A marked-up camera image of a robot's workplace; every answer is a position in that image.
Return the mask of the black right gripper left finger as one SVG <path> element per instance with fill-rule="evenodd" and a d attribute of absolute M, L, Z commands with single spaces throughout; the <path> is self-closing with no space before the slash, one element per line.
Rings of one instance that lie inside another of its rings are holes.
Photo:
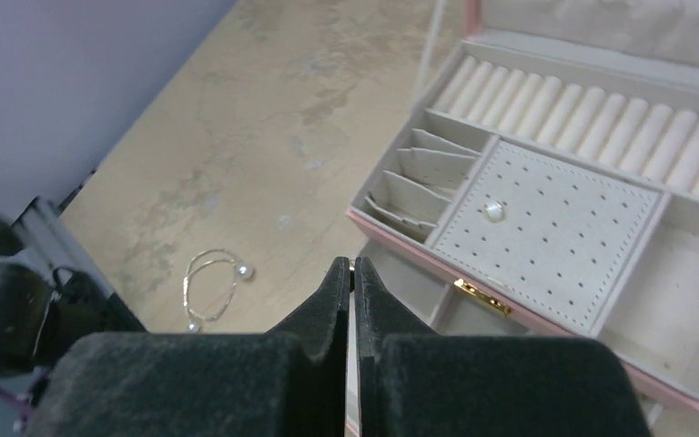
<path fill-rule="evenodd" d="M 101 332 L 57 364 L 31 436 L 341 436 L 350 262 L 256 334 Z"/>

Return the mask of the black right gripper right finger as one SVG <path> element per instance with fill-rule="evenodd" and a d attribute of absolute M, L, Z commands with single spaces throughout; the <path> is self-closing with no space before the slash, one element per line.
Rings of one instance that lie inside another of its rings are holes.
<path fill-rule="evenodd" d="M 364 436 L 647 436 L 623 365 L 596 340 L 443 336 L 354 263 Z"/>

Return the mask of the pearl stud earring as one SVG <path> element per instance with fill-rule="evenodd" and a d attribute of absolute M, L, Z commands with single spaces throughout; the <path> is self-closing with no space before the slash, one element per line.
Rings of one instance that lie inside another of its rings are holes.
<path fill-rule="evenodd" d="M 505 218 L 504 206 L 501 202 L 492 200 L 483 205 L 483 213 L 491 223 L 501 222 Z"/>

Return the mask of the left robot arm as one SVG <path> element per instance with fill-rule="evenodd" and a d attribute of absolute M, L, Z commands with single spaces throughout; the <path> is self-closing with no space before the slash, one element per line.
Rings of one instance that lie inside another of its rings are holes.
<path fill-rule="evenodd" d="M 35 198 L 14 222 L 0 217 L 0 399 L 23 422 L 78 340 L 144 328 L 51 202 Z"/>

